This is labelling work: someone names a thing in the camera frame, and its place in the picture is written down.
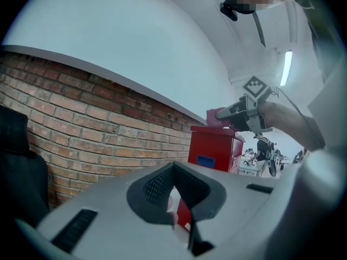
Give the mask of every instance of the light fixture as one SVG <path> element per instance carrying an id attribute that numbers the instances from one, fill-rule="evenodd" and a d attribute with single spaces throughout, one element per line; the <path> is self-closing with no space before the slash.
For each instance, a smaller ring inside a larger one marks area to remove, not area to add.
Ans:
<path id="1" fill-rule="evenodd" d="M 284 68 L 283 68 L 283 74 L 281 79 L 280 86 L 283 87 L 286 85 L 288 80 L 289 71 L 291 70 L 291 64 L 292 64 L 292 57 L 293 57 L 293 51 L 287 51 L 285 60 L 284 60 Z"/>

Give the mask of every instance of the black chair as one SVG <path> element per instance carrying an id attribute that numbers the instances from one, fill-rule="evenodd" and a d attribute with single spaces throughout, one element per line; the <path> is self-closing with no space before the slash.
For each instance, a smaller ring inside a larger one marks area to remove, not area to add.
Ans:
<path id="1" fill-rule="evenodd" d="M 35 227 L 49 212 L 48 167 L 29 150 L 28 117 L 0 105 L 0 182 L 3 211 Z"/>

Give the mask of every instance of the black slot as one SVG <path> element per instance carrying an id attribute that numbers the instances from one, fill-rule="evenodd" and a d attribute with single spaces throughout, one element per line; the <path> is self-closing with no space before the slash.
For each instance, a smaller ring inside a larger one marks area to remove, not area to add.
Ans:
<path id="1" fill-rule="evenodd" d="M 271 192 L 273 190 L 273 188 L 271 188 L 271 187 L 266 187 L 266 186 L 262 186 L 262 185 L 258 185 L 258 184 L 249 184 L 249 185 L 247 185 L 246 188 L 251 189 L 253 191 L 268 193 L 268 194 L 271 194 Z"/>
<path id="2" fill-rule="evenodd" d="M 92 210 L 81 210 L 53 239 L 52 244 L 70 253 L 97 214 Z"/>

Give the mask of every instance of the pink object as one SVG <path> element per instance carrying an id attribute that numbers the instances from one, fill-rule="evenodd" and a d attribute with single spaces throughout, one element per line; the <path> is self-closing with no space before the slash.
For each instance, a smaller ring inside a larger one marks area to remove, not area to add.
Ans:
<path id="1" fill-rule="evenodd" d="M 229 120 L 218 120 L 216 118 L 216 113 L 218 113 L 220 110 L 223 110 L 223 109 L 225 109 L 225 107 L 206 111 L 206 123 L 208 127 L 223 128 L 223 127 L 230 126 Z"/>

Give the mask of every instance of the fluorescent light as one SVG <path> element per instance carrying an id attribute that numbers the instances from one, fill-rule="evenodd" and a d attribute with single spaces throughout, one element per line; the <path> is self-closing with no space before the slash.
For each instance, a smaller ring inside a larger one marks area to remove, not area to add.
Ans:
<path id="1" fill-rule="evenodd" d="M 281 87 L 285 86 L 287 83 L 289 71 L 291 70 L 292 57 L 293 57 L 293 51 L 287 51 L 286 57 L 284 60 L 284 68 L 283 68 L 283 74 L 282 74 L 282 79 L 280 84 Z"/>

